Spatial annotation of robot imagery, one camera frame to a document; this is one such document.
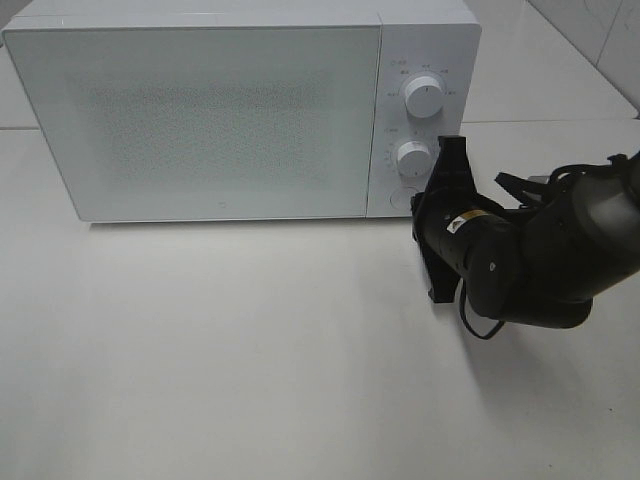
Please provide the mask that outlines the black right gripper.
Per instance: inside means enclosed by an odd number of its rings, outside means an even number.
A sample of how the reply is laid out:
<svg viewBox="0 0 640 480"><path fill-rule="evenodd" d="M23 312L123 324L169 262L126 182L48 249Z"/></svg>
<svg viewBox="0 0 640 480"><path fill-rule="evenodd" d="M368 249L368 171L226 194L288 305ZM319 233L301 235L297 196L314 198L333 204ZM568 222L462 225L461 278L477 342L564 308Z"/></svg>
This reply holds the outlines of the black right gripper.
<svg viewBox="0 0 640 480"><path fill-rule="evenodd" d="M425 191L411 200L418 244L435 304L454 302L460 281L480 299L499 298L520 275L518 230L477 189L466 138L438 137L439 155Z"/></svg>

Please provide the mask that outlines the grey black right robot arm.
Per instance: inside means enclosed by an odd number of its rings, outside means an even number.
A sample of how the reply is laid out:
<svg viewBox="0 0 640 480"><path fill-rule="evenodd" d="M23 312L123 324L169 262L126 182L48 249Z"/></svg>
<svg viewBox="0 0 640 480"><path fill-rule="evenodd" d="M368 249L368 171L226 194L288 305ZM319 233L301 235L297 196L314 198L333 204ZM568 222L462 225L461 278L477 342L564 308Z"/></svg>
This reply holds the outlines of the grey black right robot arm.
<svg viewBox="0 0 640 480"><path fill-rule="evenodd" d="M564 165L541 180L500 173L507 209L476 188L462 136L443 136L411 201L413 238L437 304L497 327L581 325L594 298L639 270L639 159Z"/></svg>

